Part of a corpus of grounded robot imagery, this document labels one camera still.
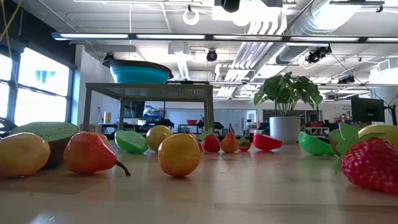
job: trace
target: computer monitor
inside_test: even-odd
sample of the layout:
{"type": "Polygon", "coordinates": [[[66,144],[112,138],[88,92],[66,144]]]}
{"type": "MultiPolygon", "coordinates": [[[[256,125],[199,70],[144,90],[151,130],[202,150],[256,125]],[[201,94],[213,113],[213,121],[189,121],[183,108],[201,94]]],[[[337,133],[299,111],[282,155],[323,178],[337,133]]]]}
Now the computer monitor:
{"type": "Polygon", "coordinates": [[[367,98],[352,98],[351,109],[354,121],[385,122],[384,101],[367,98]]]}
{"type": "Polygon", "coordinates": [[[142,118],[145,101],[126,101],[124,104],[124,118],[142,118]]]}

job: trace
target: shelf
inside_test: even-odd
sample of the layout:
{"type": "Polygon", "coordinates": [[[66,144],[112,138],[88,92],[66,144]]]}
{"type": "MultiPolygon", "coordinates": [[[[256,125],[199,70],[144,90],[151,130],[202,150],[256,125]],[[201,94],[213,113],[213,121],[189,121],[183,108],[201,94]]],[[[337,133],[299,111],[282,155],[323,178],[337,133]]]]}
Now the shelf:
{"type": "Polygon", "coordinates": [[[87,83],[98,93],[120,100],[205,102],[212,85],[87,83]]]}
{"type": "MultiPolygon", "coordinates": [[[[202,102],[205,109],[205,129],[213,128],[214,130],[212,85],[86,83],[84,131],[89,128],[93,91],[120,100],[120,105],[124,105],[126,100],[202,102]]],[[[124,108],[121,106],[119,129],[123,128],[123,118],[124,108]]]]}

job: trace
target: blue bowl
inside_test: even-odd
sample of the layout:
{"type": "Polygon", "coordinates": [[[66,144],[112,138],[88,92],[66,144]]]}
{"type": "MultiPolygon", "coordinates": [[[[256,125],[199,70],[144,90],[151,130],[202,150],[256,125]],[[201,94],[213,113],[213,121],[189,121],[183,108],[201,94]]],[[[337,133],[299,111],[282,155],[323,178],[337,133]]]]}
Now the blue bowl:
{"type": "Polygon", "coordinates": [[[164,84],[173,78],[169,68],[152,62],[107,60],[102,64],[110,68],[116,83],[164,84]]]}

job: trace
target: kiwi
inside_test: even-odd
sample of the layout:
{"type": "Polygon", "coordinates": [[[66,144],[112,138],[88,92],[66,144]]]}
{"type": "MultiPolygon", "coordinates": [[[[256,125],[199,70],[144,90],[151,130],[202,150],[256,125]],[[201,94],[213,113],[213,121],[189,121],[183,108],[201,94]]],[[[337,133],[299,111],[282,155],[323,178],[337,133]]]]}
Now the kiwi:
{"type": "Polygon", "coordinates": [[[66,122],[34,122],[14,128],[11,134],[33,133],[50,145],[50,157],[44,168],[58,167],[63,162],[63,151],[70,138],[78,132],[76,125],[66,122]]]}

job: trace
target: wooden table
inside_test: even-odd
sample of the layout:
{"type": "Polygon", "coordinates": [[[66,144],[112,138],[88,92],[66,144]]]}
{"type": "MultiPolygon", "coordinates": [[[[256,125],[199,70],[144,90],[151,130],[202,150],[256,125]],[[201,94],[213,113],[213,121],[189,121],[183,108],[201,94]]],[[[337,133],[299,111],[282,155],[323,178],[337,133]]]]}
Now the wooden table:
{"type": "Polygon", "coordinates": [[[65,167],[0,180],[0,223],[396,223],[398,197],[334,176],[336,157],[298,146],[274,152],[204,154],[184,179],[165,175],[157,154],[118,151],[116,167],[75,175],[65,167]]]}

